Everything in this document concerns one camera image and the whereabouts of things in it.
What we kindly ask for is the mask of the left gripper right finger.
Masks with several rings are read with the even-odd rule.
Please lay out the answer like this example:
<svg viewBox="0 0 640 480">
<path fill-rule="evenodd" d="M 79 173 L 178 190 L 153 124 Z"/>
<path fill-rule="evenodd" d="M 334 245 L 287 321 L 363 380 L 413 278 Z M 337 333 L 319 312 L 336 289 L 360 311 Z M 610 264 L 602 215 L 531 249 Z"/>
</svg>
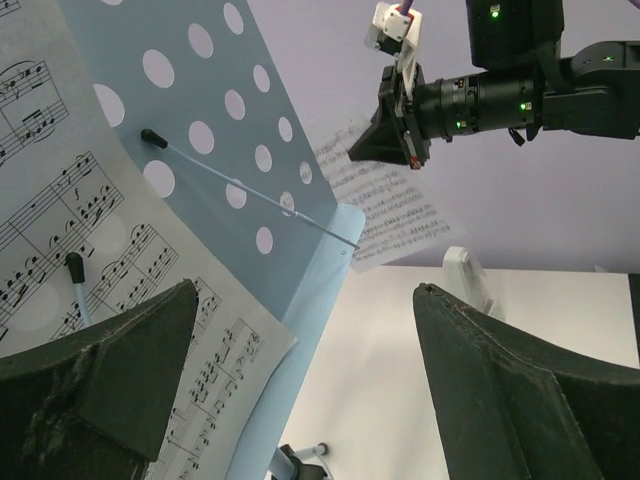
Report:
<svg viewBox="0 0 640 480">
<path fill-rule="evenodd" d="M 559 347 L 434 284 L 413 312 L 453 479 L 635 479 L 639 372 Z"/>
</svg>

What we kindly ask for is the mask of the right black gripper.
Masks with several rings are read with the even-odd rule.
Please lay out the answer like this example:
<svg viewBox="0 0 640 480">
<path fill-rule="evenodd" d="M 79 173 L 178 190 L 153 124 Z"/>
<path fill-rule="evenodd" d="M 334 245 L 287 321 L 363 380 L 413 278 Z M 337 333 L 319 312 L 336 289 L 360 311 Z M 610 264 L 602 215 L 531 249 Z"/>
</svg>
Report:
<svg viewBox="0 0 640 480">
<path fill-rule="evenodd" d="M 383 69 L 378 92 L 379 105 L 369 126 L 348 149 L 353 162 L 375 161 L 420 170 L 431 158 L 432 140 L 440 138 L 435 102 L 443 79 L 426 83 L 423 69 L 417 65 L 409 98 L 402 74 L 394 65 Z"/>
</svg>

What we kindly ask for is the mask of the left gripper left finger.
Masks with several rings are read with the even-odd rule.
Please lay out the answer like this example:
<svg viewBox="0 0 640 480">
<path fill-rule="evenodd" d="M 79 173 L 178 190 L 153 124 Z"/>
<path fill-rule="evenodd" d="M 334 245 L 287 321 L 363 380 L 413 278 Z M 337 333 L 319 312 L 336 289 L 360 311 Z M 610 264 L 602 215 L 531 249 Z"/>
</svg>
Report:
<svg viewBox="0 0 640 480">
<path fill-rule="evenodd" d="M 185 279 L 79 332 L 1 360 L 4 479 L 142 479 L 195 326 Z"/>
</svg>

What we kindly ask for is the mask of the grey metronome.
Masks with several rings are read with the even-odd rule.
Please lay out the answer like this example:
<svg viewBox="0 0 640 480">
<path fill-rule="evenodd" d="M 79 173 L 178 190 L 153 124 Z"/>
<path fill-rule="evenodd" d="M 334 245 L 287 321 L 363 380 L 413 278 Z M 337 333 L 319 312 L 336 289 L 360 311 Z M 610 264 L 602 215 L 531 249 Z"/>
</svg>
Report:
<svg viewBox="0 0 640 480">
<path fill-rule="evenodd" d="M 492 293 L 483 267 L 469 250 L 449 247 L 443 257 L 442 270 L 447 292 L 476 310 L 506 322 L 500 301 Z"/>
</svg>

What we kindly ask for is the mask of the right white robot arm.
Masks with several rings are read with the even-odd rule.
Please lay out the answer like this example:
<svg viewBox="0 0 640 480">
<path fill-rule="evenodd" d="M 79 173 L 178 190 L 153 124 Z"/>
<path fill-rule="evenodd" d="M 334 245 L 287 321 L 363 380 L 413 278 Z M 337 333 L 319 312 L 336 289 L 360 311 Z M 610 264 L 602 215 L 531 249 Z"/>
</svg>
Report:
<svg viewBox="0 0 640 480">
<path fill-rule="evenodd" d="M 427 83 L 417 61 L 422 13 L 409 1 L 377 4 L 367 44 L 394 63 L 350 160 L 418 170 L 432 140 L 500 129 L 519 146 L 541 130 L 638 137 L 638 42 L 600 41 L 563 57 L 560 1 L 469 1 L 466 12 L 479 73 Z"/>
</svg>

